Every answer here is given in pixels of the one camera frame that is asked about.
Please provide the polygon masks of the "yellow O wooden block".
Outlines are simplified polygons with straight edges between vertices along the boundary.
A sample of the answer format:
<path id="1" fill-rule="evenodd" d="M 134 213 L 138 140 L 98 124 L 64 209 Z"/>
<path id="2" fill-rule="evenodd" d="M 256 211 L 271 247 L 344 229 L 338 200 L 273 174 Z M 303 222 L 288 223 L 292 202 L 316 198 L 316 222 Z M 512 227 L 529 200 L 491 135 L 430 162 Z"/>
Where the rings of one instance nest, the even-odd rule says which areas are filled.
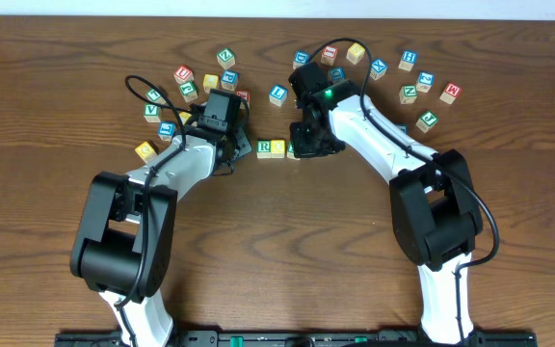
<path id="1" fill-rule="evenodd" d="M 286 142 L 282 139 L 271 141 L 271 157 L 284 158 L 286 155 Z"/>

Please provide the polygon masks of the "green B wooden block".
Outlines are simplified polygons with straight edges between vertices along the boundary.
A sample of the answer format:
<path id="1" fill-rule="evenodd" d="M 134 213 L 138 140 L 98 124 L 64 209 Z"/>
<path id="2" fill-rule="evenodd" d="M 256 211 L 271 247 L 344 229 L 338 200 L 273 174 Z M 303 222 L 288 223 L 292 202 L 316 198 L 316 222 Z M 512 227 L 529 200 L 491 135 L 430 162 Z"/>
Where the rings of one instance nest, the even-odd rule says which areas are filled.
<path id="1" fill-rule="evenodd" d="M 295 155 L 293 143 L 291 141 L 288 142 L 286 156 L 289 159 L 298 160 L 298 157 Z"/>

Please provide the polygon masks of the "green R wooden block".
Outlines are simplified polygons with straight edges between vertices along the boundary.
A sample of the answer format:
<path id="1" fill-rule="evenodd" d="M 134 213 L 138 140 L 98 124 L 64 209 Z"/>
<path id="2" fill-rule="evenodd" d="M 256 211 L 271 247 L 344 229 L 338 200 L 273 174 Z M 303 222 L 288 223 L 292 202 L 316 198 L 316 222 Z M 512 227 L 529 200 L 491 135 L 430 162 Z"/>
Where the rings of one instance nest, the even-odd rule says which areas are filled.
<path id="1" fill-rule="evenodd" d="M 256 156 L 258 159 L 267 159 L 272 157 L 272 146 L 270 140 L 257 141 Z"/>

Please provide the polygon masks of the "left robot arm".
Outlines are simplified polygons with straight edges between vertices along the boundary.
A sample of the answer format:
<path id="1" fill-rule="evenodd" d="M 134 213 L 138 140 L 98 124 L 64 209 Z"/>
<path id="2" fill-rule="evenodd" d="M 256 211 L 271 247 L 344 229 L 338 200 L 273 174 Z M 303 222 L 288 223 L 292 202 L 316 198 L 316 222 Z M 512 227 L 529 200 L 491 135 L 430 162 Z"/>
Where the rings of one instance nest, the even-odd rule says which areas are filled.
<path id="1" fill-rule="evenodd" d="M 70 271 L 109 304 L 125 346 L 164 346 L 174 327 L 160 286 L 168 271 L 178 201 L 198 182 L 251 152 L 244 127 L 186 126 L 137 170 L 91 183 Z"/>

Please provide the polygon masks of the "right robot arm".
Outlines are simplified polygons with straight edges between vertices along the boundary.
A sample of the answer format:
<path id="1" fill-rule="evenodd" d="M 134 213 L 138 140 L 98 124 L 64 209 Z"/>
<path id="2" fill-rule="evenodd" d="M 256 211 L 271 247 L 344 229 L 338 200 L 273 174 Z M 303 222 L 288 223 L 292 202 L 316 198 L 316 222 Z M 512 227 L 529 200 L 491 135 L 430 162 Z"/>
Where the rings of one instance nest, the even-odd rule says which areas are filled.
<path id="1" fill-rule="evenodd" d="M 467 299 L 453 274 L 472 256 L 483 221 L 464 158 L 410 138 L 346 80 L 290 83 L 303 118 L 290 126 L 298 158 L 355 149 L 389 186 L 396 240 L 419 273 L 421 328 L 432 341 L 457 344 L 473 333 Z"/>

